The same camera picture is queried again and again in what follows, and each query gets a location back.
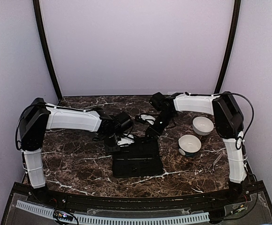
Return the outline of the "silver scissors right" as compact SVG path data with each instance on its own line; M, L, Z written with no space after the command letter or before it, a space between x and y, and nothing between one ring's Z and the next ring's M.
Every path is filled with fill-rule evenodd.
M214 160L214 162L209 166L208 168L208 172L210 174L215 174L215 165L220 161L220 159L222 158L223 153L221 153L220 155L218 155L218 157Z

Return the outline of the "black front rail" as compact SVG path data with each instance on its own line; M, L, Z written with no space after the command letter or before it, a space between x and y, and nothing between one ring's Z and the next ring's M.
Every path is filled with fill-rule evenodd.
M54 191L35 191L14 183L1 219L3 225L59 225L41 216L17 209L18 200L39 204L66 213L94 210L173 211L178 214L208 212L210 221L202 225L272 225L272 203L262 181L249 179L235 190L171 197L102 197Z

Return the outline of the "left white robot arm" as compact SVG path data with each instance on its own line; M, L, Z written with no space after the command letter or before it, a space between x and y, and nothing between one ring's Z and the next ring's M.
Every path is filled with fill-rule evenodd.
M52 201L52 193L45 189L42 147L45 133L53 129L84 130L97 134L107 153L119 152L134 143L128 132L133 121L126 112L109 115L102 108L75 109L46 103L36 98L21 113L15 131L15 147L23 156L23 167L34 189L34 197L41 204Z

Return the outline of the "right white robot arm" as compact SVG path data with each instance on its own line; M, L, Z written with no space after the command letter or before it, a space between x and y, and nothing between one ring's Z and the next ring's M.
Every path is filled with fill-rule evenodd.
M190 94L176 92L172 95L155 93L150 104L159 112L154 119L148 113L136 116L138 122L149 122L145 135L149 138L161 136L169 122L179 112L197 112L212 115L215 128L223 139L229 163L229 181L242 184L248 176L247 154L244 146L248 128L244 127L244 116L235 97L240 94L225 91L220 94Z

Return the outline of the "white and teal bowl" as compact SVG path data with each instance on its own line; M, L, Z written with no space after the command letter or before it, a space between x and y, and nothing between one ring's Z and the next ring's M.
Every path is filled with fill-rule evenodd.
M183 135L178 140L178 151L187 158L193 158L201 149L201 141L194 135Z

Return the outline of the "black hair clip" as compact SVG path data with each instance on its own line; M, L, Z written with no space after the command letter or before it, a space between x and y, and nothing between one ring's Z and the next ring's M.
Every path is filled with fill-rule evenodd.
M150 168L147 165L132 164L128 166L126 172L128 174L138 174L140 176L143 174L148 174L150 172Z

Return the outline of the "black frame post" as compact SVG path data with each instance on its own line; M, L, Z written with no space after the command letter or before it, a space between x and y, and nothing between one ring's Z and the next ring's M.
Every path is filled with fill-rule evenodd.
M222 88L222 85L226 76L228 64L230 61L230 57L231 57L231 53L232 53L232 49L234 45L234 39L235 39L237 24L239 20L240 8L241 8L241 0L235 0L225 54L224 54L221 69L219 72L218 80L215 86L214 94L220 93L220 90Z
M53 67L53 62L52 62L49 46L48 46L46 35L45 35L45 28L44 28L42 13L41 13L40 1L33 0L32 3L33 3L34 15L35 15L37 29L38 29L38 35L39 35L40 43L42 46L42 51L45 58L46 66L49 72L49 76L50 76L56 97L59 101L61 101L63 99L63 96L57 81L57 76Z

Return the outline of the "right black frame post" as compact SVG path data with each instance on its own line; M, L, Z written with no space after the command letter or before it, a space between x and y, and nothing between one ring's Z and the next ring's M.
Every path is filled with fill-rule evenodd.
M222 88L222 85L226 76L228 64L230 61L230 57L231 57L231 53L232 53L232 49L234 45L234 39L235 39L237 24L239 20L240 8L241 8L241 0L235 0L225 54L224 54L221 69L219 72L218 80L215 86L214 94L220 93L220 90Z

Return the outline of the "black zippered tool case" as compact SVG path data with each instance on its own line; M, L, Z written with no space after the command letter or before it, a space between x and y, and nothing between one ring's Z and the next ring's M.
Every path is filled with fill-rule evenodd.
M128 174L126 169L132 164L147 165L150 172L140 176ZM159 153L158 140L146 137L136 138L133 144L123 147L120 152L113 153L112 171L115 178L161 175L163 164Z

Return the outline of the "left black frame post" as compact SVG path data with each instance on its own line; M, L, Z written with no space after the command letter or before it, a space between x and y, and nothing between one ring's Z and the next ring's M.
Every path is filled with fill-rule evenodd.
M63 96L57 81L57 76L53 67L53 62L52 62L49 46L48 46L46 35L45 35L45 28L44 28L42 13L41 13L40 1L33 0L32 3L33 3L34 15L35 15L37 29L38 29L38 35L39 35L40 43L42 46L42 51L45 58L46 66L49 72L49 76L50 76L56 97L59 101L61 101L63 99Z

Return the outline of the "plain white bowl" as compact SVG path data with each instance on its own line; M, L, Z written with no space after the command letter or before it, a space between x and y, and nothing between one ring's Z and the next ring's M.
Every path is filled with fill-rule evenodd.
M206 136L213 131L214 124L207 117L199 116L193 119L192 127L196 134Z

